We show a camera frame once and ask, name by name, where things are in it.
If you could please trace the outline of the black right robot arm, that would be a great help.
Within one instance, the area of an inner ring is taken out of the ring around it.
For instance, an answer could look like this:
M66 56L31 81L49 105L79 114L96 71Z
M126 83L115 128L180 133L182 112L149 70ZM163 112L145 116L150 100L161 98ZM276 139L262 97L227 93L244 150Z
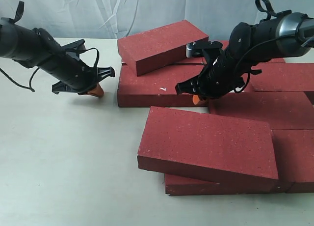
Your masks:
M250 77L262 71L253 67L275 58L300 57L314 46L314 20L304 13L288 13L258 24L239 23L228 45L218 41L187 44L186 57L204 57L201 72L177 83L177 94L187 93L199 100L219 99L233 91L241 93Z

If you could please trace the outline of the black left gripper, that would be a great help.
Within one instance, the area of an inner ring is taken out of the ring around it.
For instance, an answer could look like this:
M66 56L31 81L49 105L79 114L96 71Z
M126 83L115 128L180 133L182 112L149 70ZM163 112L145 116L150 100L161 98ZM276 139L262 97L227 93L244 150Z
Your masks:
M90 48L89 50L96 51L96 58L92 67L81 59L76 60L71 57L66 51L54 53L38 65L40 69L59 80L59 82L52 85L53 93L77 93L97 98L104 96L104 91L99 83L107 77L115 77L115 70L111 66L98 67L99 50L96 48Z

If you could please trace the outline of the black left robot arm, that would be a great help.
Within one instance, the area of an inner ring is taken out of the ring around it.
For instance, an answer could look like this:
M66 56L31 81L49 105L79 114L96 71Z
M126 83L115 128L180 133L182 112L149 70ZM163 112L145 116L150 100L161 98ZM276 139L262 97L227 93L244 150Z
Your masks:
M59 81L52 85L52 92L76 93L103 97L99 83L115 77L112 67L98 67L97 54L93 66L80 59L87 52L83 39L61 46L43 28L26 29L10 21L0 21L0 56L9 58L25 68L37 67Z

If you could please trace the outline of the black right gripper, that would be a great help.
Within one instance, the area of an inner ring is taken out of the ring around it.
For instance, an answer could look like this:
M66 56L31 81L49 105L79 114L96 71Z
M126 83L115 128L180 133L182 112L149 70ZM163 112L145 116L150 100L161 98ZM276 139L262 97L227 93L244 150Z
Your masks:
M241 93L248 86L254 63L231 57L228 50L221 52L201 73L175 86L176 93L193 94L194 105L205 105L209 99L219 99L227 93Z

